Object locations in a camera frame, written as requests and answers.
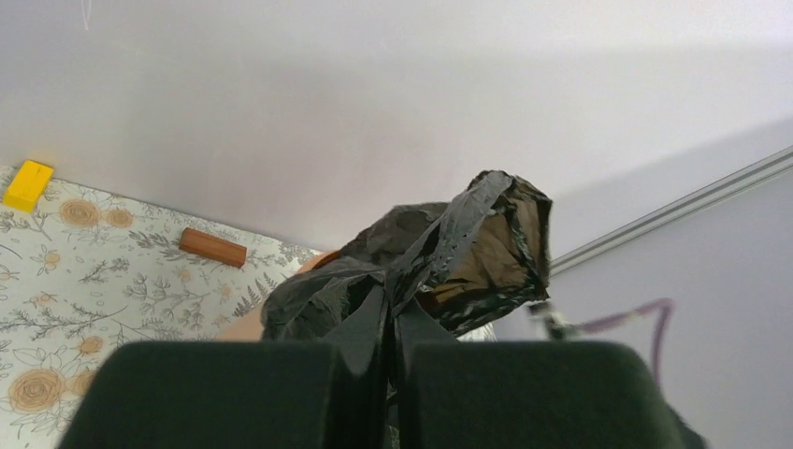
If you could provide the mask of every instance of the black plastic bag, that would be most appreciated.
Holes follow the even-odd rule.
[[[265,340],[315,340],[384,285],[399,313],[416,297],[456,336],[548,299],[551,200],[484,171],[451,203],[397,206],[339,259],[279,285],[262,309]]]

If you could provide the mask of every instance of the brown wooden block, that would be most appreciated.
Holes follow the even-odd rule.
[[[248,254],[248,248],[242,245],[218,239],[189,227],[181,233],[179,249],[237,268],[245,264],[245,257]]]

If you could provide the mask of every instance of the purple cable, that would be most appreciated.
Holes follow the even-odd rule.
[[[674,300],[669,297],[662,297],[655,301],[648,302],[639,306],[638,308],[625,313],[616,313],[597,320],[588,321],[579,325],[573,325],[582,334],[598,334],[607,330],[611,330],[624,325],[631,319],[644,317],[654,311],[659,311],[658,320],[656,321],[656,328],[653,332],[653,346],[652,346],[652,361],[651,369],[656,384],[661,386],[661,346],[663,344],[664,334],[666,333],[667,326],[671,313],[674,310]]]

